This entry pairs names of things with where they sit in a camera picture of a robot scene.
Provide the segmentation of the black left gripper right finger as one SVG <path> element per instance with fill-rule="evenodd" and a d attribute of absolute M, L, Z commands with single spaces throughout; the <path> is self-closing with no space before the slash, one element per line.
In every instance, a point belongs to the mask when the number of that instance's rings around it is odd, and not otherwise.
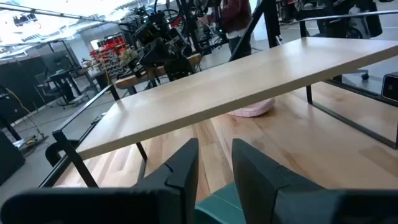
<path fill-rule="evenodd" d="M 247 223 L 397 223 L 397 191 L 326 189 L 242 139 L 233 174 Z"/>

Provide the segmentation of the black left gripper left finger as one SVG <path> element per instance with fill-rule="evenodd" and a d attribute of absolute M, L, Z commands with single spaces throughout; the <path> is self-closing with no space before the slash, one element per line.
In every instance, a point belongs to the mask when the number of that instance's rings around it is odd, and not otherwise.
<path fill-rule="evenodd" d="M 2 223 L 194 223 L 199 142 L 189 139 L 132 187 L 26 190 L 5 201 Z"/>

